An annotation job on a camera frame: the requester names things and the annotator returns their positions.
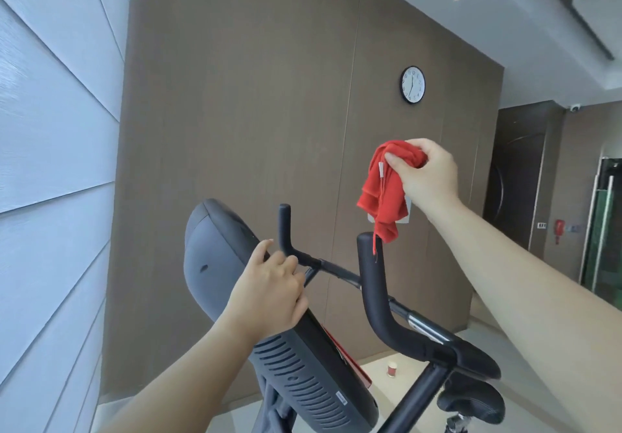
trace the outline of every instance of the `floor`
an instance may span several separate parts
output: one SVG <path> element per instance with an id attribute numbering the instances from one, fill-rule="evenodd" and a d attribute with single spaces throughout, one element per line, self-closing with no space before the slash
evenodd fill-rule
<path id="1" fill-rule="evenodd" d="M 490 354 L 501 366 L 503 379 L 493 382 L 506 401 L 506 419 L 501 425 L 491 426 L 474 420 L 470 433 L 581 433 L 556 398 L 542 384 L 526 361 L 509 340 L 488 323 L 471 322 L 459 335 Z M 397 363 L 397 375 L 386 375 L 389 361 Z M 424 368 L 424 363 L 394 354 L 363 365 L 372 379 L 371 392 L 377 400 L 382 418 L 386 418 L 397 405 Z M 253 427 L 260 402 L 215 417 L 208 433 L 248 433 Z M 421 417 L 413 432 L 437 433 L 444 430 L 447 414 L 435 403 Z M 297 421 L 295 433 L 311 433 L 302 421 Z"/>

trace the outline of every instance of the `blue-white paneled wall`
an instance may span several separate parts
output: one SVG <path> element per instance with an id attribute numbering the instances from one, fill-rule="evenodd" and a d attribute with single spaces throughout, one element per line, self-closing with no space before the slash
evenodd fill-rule
<path id="1" fill-rule="evenodd" d="M 129 0 L 0 0 L 0 431 L 88 433 Z"/>

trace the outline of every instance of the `black saddle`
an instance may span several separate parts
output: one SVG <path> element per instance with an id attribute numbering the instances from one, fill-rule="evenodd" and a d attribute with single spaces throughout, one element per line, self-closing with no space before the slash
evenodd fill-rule
<path id="1" fill-rule="evenodd" d="M 442 411 L 457 412 L 492 425 L 498 425 L 505 417 L 503 397 L 492 385 L 457 372 L 445 383 L 437 405 Z"/>

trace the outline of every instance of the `handlebar grip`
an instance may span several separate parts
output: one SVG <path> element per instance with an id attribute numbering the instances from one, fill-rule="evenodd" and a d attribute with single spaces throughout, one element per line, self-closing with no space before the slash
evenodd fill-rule
<path id="1" fill-rule="evenodd" d="M 319 259 L 292 246 L 292 207 L 289 204 L 279 205 L 279 246 L 285 255 L 296 256 L 300 265 L 316 268 L 322 265 Z"/>
<path id="2" fill-rule="evenodd" d="M 361 233 L 356 238 L 358 265 L 361 274 L 363 305 L 369 325 L 389 348 L 419 361 L 434 361 L 448 367 L 455 366 L 456 354 L 451 349 L 413 332 L 395 321 L 389 308 L 389 294 L 385 277 L 385 256 L 380 238 L 373 254 L 374 234 Z"/>

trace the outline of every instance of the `exercise bike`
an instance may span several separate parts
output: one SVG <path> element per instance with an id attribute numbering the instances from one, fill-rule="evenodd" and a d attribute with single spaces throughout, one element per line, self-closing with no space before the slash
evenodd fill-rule
<path id="1" fill-rule="evenodd" d="M 453 413 L 447 419 L 446 433 L 467 433 L 473 418 L 501 423 L 503 398 L 486 382 L 501 378 L 497 363 L 388 295 L 382 241 L 377 239 L 374 255 L 373 238 L 371 232 L 357 237 L 358 276 L 295 249 L 291 207 L 279 207 L 279 244 L 286 255 L 296 256 L 308 268 L 305 286 L 323 271 L 361 290 L 374 333 L 393 350 L 428 362 L 378 432 L 410 432 L 439 391 L 437 405 Z M 207 199 L 192 212 L 185 233 L 183 270 L 192 296 L 212 320 L 224 310 L 258 243 L 244 221 L 218 200 Z M 398 324 L 391 312 L 413 330 Z M 291 433 L 297 416 L 317 433 L 368 433 L 376 426 L 376 401 L 311 310 L 296 327 L 255 345 L 249 360 L 264 398 L 252 433 Z"/>

